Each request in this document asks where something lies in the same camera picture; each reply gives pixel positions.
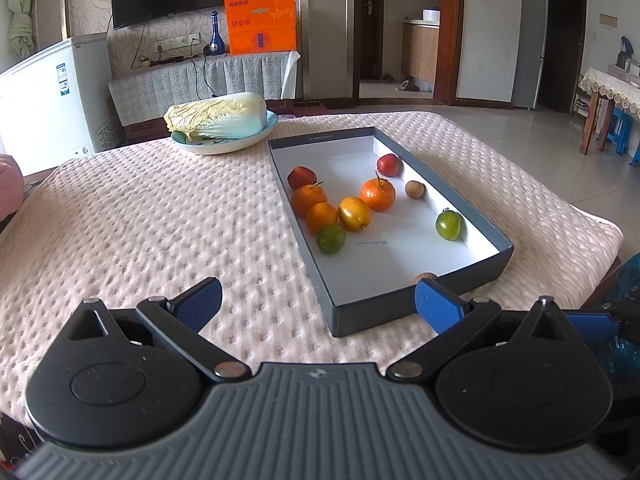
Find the small orange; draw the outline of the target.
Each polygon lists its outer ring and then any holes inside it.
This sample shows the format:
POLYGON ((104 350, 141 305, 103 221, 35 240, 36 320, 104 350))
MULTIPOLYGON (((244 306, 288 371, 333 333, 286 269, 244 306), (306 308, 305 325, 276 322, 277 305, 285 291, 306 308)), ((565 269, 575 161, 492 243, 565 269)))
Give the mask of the small orange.
POLYGON ((325 226, 334 226, 336 222, 337 211, 327 202, 314 204, 305 216, 306 227, 314 235, 325 226))

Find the blue glass bottle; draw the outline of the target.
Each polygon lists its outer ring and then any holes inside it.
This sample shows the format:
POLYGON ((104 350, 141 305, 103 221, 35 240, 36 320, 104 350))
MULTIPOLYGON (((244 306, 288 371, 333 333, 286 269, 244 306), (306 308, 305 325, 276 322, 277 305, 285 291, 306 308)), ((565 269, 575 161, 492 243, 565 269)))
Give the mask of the blue glass bottle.
POLYGON ((209 14, 210 24, 212 25, 212 34, 210 35, 208 44, 209 55, 224 55, 226 53, 226 45, 221 37, 219 30, 219 13, 212 11, 209 14))

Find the grey refrigerator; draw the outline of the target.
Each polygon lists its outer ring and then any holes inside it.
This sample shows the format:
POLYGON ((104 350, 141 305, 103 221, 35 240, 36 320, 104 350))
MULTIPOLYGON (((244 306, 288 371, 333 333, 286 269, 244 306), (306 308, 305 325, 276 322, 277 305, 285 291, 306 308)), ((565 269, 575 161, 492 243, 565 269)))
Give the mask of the grey refrigerator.
POLYGON ((532 110, 537 105, 548 28, 548 0, 522 0, 518 60, 511 104, 532 110))

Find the large orange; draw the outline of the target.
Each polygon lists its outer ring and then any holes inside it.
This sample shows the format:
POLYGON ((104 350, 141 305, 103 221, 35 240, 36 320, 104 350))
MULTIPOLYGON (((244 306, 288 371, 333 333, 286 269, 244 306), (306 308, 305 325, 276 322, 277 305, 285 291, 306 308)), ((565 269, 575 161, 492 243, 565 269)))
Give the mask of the large orange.
POLYGON ((376 176, 360 188, 360 198, 375 212, 390 209, 396 200, 396 190, 389 180, 376 176))

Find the cabinet with grey cloth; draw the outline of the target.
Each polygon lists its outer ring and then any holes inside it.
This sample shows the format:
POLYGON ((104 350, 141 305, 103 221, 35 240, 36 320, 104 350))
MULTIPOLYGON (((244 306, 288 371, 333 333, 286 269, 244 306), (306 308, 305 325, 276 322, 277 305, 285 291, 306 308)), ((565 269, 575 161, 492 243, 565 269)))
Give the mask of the cabinet with grey cloth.
POLYGON ((265 100, 296 98, 297 51, 197 56, 137 70, 108 84, 120 123, 161 118, 174 104, 254 92, 265 100))

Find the brown round longan fruit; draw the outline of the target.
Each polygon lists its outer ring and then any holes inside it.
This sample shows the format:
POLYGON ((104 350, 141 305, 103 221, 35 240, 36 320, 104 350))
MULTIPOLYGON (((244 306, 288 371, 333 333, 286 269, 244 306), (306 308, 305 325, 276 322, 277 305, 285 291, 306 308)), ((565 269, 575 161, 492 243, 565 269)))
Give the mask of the brown round longan fruit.
POLYGON ((437 280, 438 276, 435 273, 432 272, 423 272, 418 274, 414 279, 413 279, 413 284, 418 284, 420 281, 422 280, 437 280))

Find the pink plush toy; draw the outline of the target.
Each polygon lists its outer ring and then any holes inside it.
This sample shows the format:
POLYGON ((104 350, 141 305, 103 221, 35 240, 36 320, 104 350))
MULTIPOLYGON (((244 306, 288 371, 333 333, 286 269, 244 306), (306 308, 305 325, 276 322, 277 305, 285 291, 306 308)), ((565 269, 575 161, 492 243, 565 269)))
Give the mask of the pink plush toy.
POLYGON ((24 177, 14 158, 0 155, 0 221, 15 214, 24 200, 24 177))

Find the yellow lemon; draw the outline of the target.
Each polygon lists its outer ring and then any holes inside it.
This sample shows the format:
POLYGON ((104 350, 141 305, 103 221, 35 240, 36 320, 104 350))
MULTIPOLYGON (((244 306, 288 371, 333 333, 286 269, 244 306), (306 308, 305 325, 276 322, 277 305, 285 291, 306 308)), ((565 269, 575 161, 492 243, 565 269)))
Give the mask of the yellow lemon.
POLYGON ((337 207, 337 215, 345 229, 361 232, 371 223, 371 209, 359 197, 343 198, 337 207))

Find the small orange mandarin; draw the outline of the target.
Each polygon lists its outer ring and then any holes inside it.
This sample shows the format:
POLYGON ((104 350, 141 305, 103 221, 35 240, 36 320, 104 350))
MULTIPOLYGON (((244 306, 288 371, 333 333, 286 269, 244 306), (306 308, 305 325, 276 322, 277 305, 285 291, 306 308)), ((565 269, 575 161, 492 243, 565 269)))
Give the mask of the small orange mandarin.
POLYGON ((328 196, 320 183, 306 184, 292 193, 290 204, 297 217, 305 218, 314 205, 326 203, 328 196))

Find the dark red tomato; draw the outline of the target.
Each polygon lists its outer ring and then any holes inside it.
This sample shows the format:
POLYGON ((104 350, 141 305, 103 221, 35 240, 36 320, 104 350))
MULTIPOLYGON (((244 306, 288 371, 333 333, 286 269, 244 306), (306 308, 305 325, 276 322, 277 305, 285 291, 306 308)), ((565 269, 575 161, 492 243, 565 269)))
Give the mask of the dark red tomato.
POLYGON ((399 177, 402 173, 402 160, 395 154, 383 155, 376 161, 376 171, 384 177, 399 177))

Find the green lime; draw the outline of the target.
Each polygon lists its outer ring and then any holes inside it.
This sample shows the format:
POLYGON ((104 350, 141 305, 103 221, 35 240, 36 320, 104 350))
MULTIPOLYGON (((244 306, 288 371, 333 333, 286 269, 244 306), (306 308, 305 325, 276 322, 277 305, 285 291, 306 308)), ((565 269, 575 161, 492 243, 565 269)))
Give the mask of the green lime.
POLYGON ((346 240, 344 230, 337 224, 328 224, 322 226, 316 235, 316 242, 319 249, 327 255, 333 255, 339 252, 346 240))

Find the green tomato with stem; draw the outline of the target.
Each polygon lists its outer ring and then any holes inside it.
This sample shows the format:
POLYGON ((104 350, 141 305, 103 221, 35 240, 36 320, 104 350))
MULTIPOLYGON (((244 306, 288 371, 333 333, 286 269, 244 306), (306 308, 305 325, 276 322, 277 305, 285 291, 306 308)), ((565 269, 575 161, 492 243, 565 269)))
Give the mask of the green tomato with stem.
POLYGON ((454 210, 443 210, 436 218, 435 229, 441 238, 454 242, 462 231, 462 215, 454 210))

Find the red wax apple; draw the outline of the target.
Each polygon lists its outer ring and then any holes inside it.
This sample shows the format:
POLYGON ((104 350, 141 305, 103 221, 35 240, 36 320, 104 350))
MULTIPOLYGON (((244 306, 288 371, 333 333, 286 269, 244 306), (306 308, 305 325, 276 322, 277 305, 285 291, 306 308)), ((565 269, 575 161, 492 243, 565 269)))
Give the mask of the red wax apple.
POLYGON ((288 186, 292 191, 296 191, 306 185, 313 185, 318 182, 318 177, 314 171, 304 166, 295 166, 286 178, 288 186))

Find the brown kiwi fruit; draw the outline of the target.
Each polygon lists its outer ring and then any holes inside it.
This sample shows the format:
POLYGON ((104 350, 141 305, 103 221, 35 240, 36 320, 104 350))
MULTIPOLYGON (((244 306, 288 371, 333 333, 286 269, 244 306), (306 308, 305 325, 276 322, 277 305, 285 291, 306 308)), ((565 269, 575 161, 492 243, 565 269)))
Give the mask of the brown kiwi fruit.
POLYGON ((426 194, 426 187, 422 182, 411 180, 405 185, 405 194, 412 200, 422 200, 426 194))

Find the light blue ceramic plate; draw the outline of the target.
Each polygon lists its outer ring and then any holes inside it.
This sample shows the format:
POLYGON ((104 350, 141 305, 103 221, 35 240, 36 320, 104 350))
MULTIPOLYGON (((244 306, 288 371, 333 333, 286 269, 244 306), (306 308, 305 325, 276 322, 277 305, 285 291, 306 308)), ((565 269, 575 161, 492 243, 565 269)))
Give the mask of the light blue ceramic plate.
POLYGON ((271 131, 278 123, 278 115, 271 110, 267 112, 267 122, 265 128, 252 136, 247 136, 244 139, 236 140, 205 140, 201 142, 189 142, 186 136, 179 131, 171 133, 171 141, 174 142, 178 148, 202 156, 213 156, 229 154, 238 152, 250 148, 251 146, 266 140, 271 131))

